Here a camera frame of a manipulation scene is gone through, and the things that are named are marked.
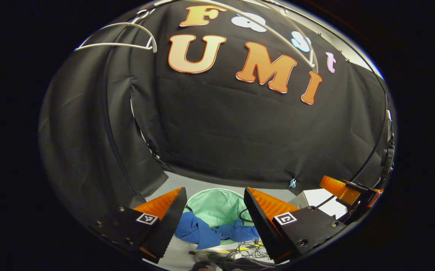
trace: blue cloth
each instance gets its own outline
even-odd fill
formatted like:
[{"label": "blue cloth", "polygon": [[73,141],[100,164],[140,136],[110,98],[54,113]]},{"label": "blue cloth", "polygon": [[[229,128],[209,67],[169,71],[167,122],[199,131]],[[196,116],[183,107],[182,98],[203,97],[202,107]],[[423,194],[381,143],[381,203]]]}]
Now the blue cloth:
[{"label": "blue cloth", "polygon": [[246,242],[259,238],[256,227],[243,226],[238,219],[234,225],[226,224],[210,228],[202,219],[193,212],[183,213],[177,225],[176,237],[193,244],[198,244],[197,249],[206,249],[221,244],[221,240],[232,239],[236,242]]}]

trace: white floor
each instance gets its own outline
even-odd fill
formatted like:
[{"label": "white floor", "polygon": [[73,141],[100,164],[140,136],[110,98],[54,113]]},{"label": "white floor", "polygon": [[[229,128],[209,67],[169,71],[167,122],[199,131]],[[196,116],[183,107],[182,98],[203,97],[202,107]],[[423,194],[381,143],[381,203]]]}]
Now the white floor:
[{"label": "white floor", "polygon": [[[187,198],[189,199],[194,194],[211,188],[221,188],[228,189],[234,192],[237,192],[240,195],[244,195],[243,187],[232,187],[226,185],[212,184],[199,180],[194,180],[191,178],[183,177],[171,172],[167,172],[166,174],[169,176],[169,179],[157,189],[152,195],[146,198],[147,202],[159,197],[165,193],[168,193],[172,190],[175,190],[179,187],[186,188]],[[269,194],[273,197],[281,199],[285,202],[291,201],[295,197],[295,195],[289,190],[283,189],[259,189],[261,192]],[[310,206],[317,206],[327,198],[331,196],[329,192],[324,189],[316,189],[316,190],[307,190],[305,191],[306,198],[309,202]],[[346,208],[341,204],[338,204],[335,200],[329,201],[327,204],[321,206],[320,210],[324,211],[328,215],[336,215],[340,217],[342,214],[345,214]],[[211,250],[219,251],[219,250],[229,250],[235,249],[237,247],[237,243],[229,244],[229,245],[221,245],[219,247],[213,247]],[[192,268],[192,265],[195,263],[195,256],[189,254],[189,251],[195,250],[197,245],[191,244],[188,242],[184,242],[177,237],[173,236],[167,250],[164,254],[164,257],[160,259],[159,264],[157,265],[161,268],[170,271],[189,271]],[[259,259],[260,261],[268,261],[273,263],[272,260],[267,259]]]}]

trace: orange letter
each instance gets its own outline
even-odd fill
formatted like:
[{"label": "orange letter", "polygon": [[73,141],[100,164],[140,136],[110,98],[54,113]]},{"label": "orange letter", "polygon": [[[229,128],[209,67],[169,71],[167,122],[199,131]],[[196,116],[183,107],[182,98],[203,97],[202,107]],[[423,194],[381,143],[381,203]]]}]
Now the orange letter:
[{"label": "orange letter", "polygon": [[219,11],[227,11],[222,7],[217,6],[193,6],[186,8],[188,12],[188,17],[185,21],[181,22],[179,26],[205,26],[209,23],[208,20],[204,19],[205,16],[209,19],[216,19]]},{"label": "orange letter", "polygon": [[171,49],[169,51],[169,65],[178,72],[200,73],[205,72],[214,65],[219,45],[226,42],[221,36],[204,36],[206,42],[204,56],[199,62],[189,62],[186,59],[187,50],[191,41],[195,40],[194,35],[175,35],[170,38]]},{"label": "orange letter", "polygon": [[288,55],[282,55],[271,63],[271,58],[264,45],[249,41],[246,43],[246,47],[249,49],[248,58],[246,64],[244,64],[243,70],[236,73],[236,78],[244,82],[252,83],[256,80],[254,70],[257,68],[259,84],[263,85],[273,74],[276,74],[267,86],[281,93],[288,92],[287,84],[291,70],[297,64],[296,60]]},{"label": "orange letter", "polygon": [[312,105],[314,103],[314,94],[316,94],[317,86],[319,86],[319,83],[323,82],[323,79],[316,72],[309,72],[309,76],[311,78],[309,79],[308,88],[301,96],[301,100],[309,105]]}]

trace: green laundry basket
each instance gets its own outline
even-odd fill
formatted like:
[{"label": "green laundry basket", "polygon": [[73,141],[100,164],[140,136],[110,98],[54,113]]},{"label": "green laundry basket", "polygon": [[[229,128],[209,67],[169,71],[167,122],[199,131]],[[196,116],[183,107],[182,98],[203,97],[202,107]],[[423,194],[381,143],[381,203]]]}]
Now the green laundry basket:
[{"label": "green laundry basket", "polygon": [[[241,214],[244,226],[254,226],[254,223],[245,221],[252,218],[249,215],[244,197],[227,189],[207,189],[193,195],[188,199],[187,206],[194,215],[215,228],[224,224],[234,224]],[[221,245],[235,243],[232,239],[221,240]]]}]

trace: blue towel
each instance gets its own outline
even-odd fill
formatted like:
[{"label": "blue towel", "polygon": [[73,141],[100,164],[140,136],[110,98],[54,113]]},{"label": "blue towel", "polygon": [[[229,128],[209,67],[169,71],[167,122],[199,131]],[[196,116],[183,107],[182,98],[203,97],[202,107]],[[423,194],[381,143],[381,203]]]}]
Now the blue towel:
[{"label": "blue towel", "polygon": [[218,246],[221,244],[221,240],[229,238],[236,242],[246,242],[259,238],[256,227],[243,226],[241,220],[237,220],[234,225],[226,224],[210,228],[193,212],[182,214],[175,235],[183,241],[198,244],[198,250]]}]

